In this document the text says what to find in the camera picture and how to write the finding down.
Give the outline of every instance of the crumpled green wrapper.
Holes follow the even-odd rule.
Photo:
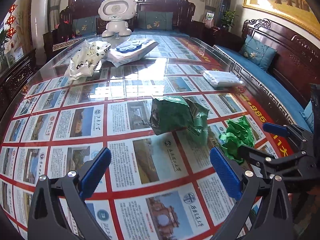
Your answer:
[[[209,110],[181,96],[153,98],[150,126],[156,135],[187,127],[193,140],[206,144]]]
[[[230,160],[235,160],[238,164],[242,164],[244,160],[238,157],[237,150],[241,145],[254,147],[251,126],[245,116],[239,118],[238,122],[229,119],[227,124],[226,133],[219,136],[219,139],[224,142],[221,145],[221,149]]]

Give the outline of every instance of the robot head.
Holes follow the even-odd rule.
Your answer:
[[[98,13],[104,21],[129,20],[137,13],[136,0],[105,0]]]

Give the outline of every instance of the potted plant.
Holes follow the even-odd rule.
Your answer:
[[[4,44],[9,41],[9,38],[7,36],[8,30],[4,29],[0,32],[0,64],[1,64],[1,70],[8,68],[8,62],[7,58],[4,54]]]
[[[233,27],[235,20],[236,11],[226,10],[223,13],[223,18],[221,19],[222,28],[226,31],[229,31],[229,27]]]

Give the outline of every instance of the framed painting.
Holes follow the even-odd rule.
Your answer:
[[[244,0],[243,7],[284,18],[320,39],[320,23],[305,0]]]

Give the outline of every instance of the blue toy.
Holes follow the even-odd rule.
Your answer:
[[[128,52],[138,50],[141,47],[142,47],[141,41],[134,40],[134,41],[125,41],[124,43],[117,46],[116,49],[121,53],[128,53]]]

